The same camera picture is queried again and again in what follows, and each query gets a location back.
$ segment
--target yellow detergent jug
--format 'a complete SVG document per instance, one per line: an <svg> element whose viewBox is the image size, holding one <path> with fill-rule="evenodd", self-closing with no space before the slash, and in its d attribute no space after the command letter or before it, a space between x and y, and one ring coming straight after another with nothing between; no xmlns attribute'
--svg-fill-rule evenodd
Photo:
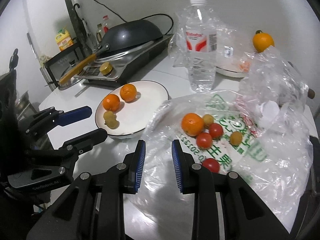
<svg viewBox="0 0 320 240"><path fill-rule="evenodd" d="M66 30L60 30L56 36L56 43L59 46L60 51L73 45L73 40L70 37L70 33Z"/></svg>

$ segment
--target portable gas stove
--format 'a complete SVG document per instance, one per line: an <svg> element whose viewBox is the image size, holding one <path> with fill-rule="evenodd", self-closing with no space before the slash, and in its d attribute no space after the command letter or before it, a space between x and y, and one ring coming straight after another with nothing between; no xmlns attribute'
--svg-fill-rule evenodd
<svg viewBox="0 0 320 240"><path fill-rule="evenodd" d="M83 84L117 87L127 83L140 68L167 48L171 35L165 35L154 41L138 46L105 53L85 67L75 78L87 79ZM103 75L99 68L104 62L110 62L113 69Z"/></svg>

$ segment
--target white plastic lid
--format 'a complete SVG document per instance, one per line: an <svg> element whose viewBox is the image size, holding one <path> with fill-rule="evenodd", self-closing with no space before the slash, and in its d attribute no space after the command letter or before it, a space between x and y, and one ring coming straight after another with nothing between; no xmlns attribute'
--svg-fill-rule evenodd
<svg viewBox="0 0 320 240"><path fill-rule="evenodd" d="M206 0L190 0L192 6L204 5L207 4Z"/></svg>

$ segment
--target red tomato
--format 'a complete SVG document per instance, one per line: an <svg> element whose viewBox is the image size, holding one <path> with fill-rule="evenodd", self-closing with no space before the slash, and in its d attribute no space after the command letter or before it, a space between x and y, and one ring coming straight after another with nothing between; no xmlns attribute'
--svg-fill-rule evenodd
<svg viewBox="0 0 320 240"><path fill-rule="evenodd" d="M202 132L197 136L196 143L200 150L207 150L212 145L212 137L209 133Z"/></svg>
<svg viewBox="0 0 320 240"><path fill-rule="evenodd" d="M202 163L202 166L206 167L209 171L219 173L220 170L220 164L216 159L209 158L205 159Z"/></svg>
<svg viewBox="0 0 320 240"><path fill-rule="evenodd" d="M220 124L214 122L209 125L209 133L212 139L219 139L223 134L223 128Z"/></svg>

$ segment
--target orange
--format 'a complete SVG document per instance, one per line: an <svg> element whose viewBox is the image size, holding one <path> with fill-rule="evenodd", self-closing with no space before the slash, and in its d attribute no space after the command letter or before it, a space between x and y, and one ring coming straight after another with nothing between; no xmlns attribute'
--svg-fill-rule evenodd
<svg viewBox="0 0 320 240"><path fill-rule="evenodd" d="M275 46L273 38L268 33L263 33L262 31L256 31L256 34L253 36L252 43L257 52L261 53L266 48Z"/></svg>
<svg viewBox="0 0 320 240"><path fill-rule="evenodd" d="M132 84L126 84L120 89L120 96L125 102L131 102L136 98L137 89Z"/></svg>
<svg viewBox="0 0 320 240"><path fill-rule="evenodd" d="M120 98L117 95L109 94L102 100L102 106L107 111L115 112L119 109Z"/></svg>
<svg viewBox="0 0 320 240"><path fill-rule="evenodd" d="M203 119L195 114L186 114L181 121L181 128L189 136L197 136L204 129Z"/></svg>

